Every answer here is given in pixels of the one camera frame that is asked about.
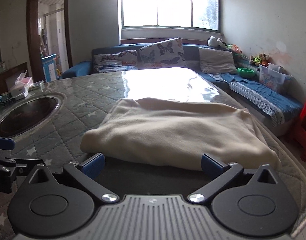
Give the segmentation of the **cream sweatshirt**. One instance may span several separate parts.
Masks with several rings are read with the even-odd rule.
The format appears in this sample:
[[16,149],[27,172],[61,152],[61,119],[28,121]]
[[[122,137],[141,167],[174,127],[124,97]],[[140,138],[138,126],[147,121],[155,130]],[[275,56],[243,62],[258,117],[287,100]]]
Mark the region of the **cream sweatshirt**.
[[124,161],[193,171],[201,170],[204,154],[249,169],[281,166],[246,109],[214,102],[120,99],[98,128],[84,133],[80,148]]

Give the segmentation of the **black induction cooktop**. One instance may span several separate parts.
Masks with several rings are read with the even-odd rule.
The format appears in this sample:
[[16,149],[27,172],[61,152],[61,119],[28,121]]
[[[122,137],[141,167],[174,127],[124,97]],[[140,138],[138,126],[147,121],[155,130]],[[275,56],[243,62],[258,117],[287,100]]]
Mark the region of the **black induction cooktop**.
[[0,117],[0,137],[13,139],[43,124],[59,110],[63,100],[55,95],[29,99]]

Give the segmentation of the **white tissue box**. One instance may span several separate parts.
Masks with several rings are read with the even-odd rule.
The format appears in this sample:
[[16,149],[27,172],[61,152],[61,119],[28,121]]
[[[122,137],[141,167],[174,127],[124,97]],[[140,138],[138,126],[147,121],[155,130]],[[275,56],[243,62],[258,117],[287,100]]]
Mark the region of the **white tissue box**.
[[33,85],[33,78],[26,77],[27,72],[21,73],[15,80],[15,85],[10,89],[11,96],[18,98],[19,96],[28,96],[29,88]]

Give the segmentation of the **green card box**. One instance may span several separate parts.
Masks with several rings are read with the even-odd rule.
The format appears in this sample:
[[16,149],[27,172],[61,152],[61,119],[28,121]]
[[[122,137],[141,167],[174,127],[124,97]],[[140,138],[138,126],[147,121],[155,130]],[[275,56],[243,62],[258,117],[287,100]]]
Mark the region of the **green card box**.
[[35,82],[33,83],[30,87],[29,87],[29,91],[32,91],[32,90],[36,90],[36,89],[41,89],[43,90],[45,87],[45,83],[44,81],[38,81],[38,82]]

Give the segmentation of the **blue white small cabinet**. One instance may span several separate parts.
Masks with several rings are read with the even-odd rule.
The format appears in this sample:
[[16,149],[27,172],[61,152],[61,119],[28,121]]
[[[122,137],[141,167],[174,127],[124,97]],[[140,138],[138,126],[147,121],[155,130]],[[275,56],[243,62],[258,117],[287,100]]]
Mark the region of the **blue white small cabinet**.
[[56,54],[42,57],[42,68],[44,72],[45,82],[51,82],[57,80],[57,67],[56,67]]

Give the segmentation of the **quilted star tablecloth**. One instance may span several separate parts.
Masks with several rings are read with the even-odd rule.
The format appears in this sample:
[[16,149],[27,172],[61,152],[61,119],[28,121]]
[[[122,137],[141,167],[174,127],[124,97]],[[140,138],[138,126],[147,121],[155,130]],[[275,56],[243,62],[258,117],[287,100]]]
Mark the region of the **quilted star tablecloth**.
[[[133,70],[87,75],[47,83],[30,98],[54,96],[61,104],[46,122],[15,139],[12,151],[1,157],[42,159],[52,172],[68,161],[82,162],[84,132],[97,128],[120,98],[158,98],[184,102],[218,102],[239,108],[222,89],[187,68]],[[156,167],[107,159],[98,182],[118,195],[188,195],[205,185],[201,172]]]

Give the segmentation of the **clear plastic storage box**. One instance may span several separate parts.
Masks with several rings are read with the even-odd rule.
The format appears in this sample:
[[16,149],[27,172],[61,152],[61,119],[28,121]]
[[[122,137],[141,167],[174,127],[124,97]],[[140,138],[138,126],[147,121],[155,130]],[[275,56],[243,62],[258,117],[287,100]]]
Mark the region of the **clear plastic storage box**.
[[259,82],[269,89],[279,93],[286,94],[293,77],[288,74],[283,74],[274,69],[260,65]]

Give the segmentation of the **green bowl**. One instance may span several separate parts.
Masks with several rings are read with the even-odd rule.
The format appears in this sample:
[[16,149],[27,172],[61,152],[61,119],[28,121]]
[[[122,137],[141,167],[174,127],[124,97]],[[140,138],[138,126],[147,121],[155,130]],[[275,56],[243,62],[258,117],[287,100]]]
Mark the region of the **green bowl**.
[[248,68],[238,68],[237,71],[241,77],[246,79],[252,79],[256,75],[254,70]]

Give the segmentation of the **blue sofa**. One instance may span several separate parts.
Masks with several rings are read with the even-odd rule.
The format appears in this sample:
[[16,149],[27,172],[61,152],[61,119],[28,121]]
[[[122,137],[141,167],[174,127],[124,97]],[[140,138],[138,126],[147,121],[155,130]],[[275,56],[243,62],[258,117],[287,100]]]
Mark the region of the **blue sofa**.
[[[136,50],[138,53],[138,69],[141,60],[139,56],[141,45],[147,44],[122,44],[120,46],[113,46],[107,48],[97,48],[92,50],[92,61],[83,61],[72,68],[69,68],[62,74],[62,78],[72,78],[78,76],[85,76],[90,74],[97,74],[94,72],[95,56],[102,54],[116,54],[126,50]],[[223,79],[219,74],[203,73],[199,66],[199,52],[198,46],[192,44],[184,44],[184,56],[186,57],[187,68],[195,71],[206,81],[221,88],[228,93],[241,105],[248,108],[251,113],[256,116],[265,126],[267,126],[277,136],[282,136],[287,133],[293,121],[300,115],[303,104],[294,98],[284,96],[270,90],[264,85],[255,80],[243,79],[247,82],[240,82],[239,75],[229,83],[226,78]]]

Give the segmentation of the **plush toys pile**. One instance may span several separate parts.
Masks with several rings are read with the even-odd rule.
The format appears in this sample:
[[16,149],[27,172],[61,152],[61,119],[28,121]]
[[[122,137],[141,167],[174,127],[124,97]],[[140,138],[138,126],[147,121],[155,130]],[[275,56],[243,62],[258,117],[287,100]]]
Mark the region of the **plush toys pile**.
[[249,59],[250,65],[253,66],[265,66],[267,67],[269,65],[269,58],[270,56],[267,54],[258,54],[257,56],[251,56]]

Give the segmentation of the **grey plain pillow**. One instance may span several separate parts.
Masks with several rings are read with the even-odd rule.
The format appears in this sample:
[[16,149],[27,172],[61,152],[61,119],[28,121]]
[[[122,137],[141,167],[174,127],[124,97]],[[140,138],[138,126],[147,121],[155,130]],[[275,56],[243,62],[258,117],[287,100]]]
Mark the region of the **grey plain pillow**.
[[206,74],[237,74],[230,51],[199,47],[200,68]]

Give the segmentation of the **butterfly pillow lying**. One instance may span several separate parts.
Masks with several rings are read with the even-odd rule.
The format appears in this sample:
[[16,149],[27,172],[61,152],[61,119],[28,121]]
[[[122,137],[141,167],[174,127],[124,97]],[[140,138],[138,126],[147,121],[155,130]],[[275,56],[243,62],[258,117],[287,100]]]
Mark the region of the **butterfly pillow lying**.
[[138,53],[136,50],[124,50],[114,54],[93,56],[94,73],[110,73],[137,70]]

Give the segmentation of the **panda plush toy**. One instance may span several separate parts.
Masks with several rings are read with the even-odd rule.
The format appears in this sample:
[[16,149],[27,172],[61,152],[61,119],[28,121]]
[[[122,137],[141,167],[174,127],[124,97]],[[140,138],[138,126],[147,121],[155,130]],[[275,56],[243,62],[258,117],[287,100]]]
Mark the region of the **panda plush toy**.
[[226,43],[221,38],[216,38],[214,36],[211,36],[207,42],[208,42],[208,46],[210,47],[226,48]]

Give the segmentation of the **butterfly pillow upright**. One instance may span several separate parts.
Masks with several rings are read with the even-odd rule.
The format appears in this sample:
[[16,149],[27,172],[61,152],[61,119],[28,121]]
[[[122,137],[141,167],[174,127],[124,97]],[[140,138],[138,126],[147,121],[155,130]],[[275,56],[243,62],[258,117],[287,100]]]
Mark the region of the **butterfly pillow upright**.
[[144,46],[139,55],[144,68],[187,66],[180,37]]

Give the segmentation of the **window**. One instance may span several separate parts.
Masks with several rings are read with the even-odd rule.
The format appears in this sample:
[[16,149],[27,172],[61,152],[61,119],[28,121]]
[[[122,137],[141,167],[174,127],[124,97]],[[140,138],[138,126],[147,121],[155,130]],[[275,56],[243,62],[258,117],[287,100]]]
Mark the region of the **window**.
[[220,30],[219,0],[121,0],[124,28]]

